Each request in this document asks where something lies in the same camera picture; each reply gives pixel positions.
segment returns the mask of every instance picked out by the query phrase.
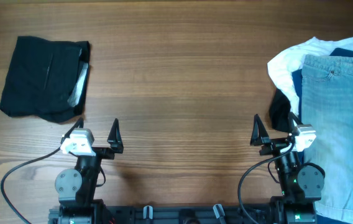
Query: white cloth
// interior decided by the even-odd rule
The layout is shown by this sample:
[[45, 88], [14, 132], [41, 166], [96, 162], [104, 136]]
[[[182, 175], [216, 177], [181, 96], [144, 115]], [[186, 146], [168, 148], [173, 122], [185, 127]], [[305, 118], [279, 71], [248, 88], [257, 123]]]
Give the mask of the white cloth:
[[305, 43], [292, 46], [271, 59], [268, 63], [268, 73], [274, 84], [290, 100], [291, 111], [298, 115], [299, 97], [296, 95], [292, 72], [301, 69], [305, 55], [330, 55], [336, 48], [353, 50], [353, 37], [340, 41], [324, 41], [315, 37]]

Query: stack of clothing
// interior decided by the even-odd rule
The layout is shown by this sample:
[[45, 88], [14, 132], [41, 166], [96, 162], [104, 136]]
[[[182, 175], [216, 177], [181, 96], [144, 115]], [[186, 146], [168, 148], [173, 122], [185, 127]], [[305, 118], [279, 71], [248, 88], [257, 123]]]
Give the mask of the stack of clothing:
[[61, 123], [84, 110], [89, 42], [18, 37], [0, 110], [8, 116], [37, 115]]
[[339, 223], [327, 218], [353, 223], [353, 37], [336, 42], [313, 37], [279, 53], [268, 72], [278, 88], [272, 126], [288, 132], [291, 110], [316, 130], [303, 160], [326, 172], [322, 199], [315, 202], [319, 223]]

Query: denim fabric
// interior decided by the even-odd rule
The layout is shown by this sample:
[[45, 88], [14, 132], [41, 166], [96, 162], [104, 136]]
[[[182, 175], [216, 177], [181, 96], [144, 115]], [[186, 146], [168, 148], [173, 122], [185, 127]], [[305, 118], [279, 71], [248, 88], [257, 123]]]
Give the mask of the denim fabric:
[[305, 162], [326, 171], [316, 210], [353, 223], [353, 58], [307, 55], [302, 77], [302, 122], [317, 136]]

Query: jeans pocket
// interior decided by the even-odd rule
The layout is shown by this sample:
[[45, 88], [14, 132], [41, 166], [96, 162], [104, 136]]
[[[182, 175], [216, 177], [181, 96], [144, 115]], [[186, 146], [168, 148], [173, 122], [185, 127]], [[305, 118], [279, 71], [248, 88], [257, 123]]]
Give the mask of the jeans pocket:
[[316, 82], [325, 82], [334, 76], [334, 70], [316, 68], [310, 65], [303, 65], [302, 78], [308, 78]]

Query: wood grain surface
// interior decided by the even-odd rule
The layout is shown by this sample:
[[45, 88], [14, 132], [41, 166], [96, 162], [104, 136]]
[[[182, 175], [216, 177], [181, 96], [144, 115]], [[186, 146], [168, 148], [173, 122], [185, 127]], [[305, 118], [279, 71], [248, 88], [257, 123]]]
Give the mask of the wood grain surface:
[[[18, 35], [92, 44], [85, 127], [107, 146], [119, 118], [125, 150], [103, 161], [106, 205], [237, 204], [237, 184], [264, 157], [250, 147], [254, 114], [270, 130], [275, 87], [267, 62], [313, 36], [353, 36], [353, 1], [119, 2], [0, 5], [0, 99]], [[0, 111], [0, 180], [48, 154], [76, 119], [49, 123]], [[58, 205], [55, 178], [76, 159], [61, 153], [16, 171], [6, 192], [32, 223]], [[245, 202], [280, 187], [265, 166], [243, 184]], [[21, 223], [0, 193], [0, 223]]]

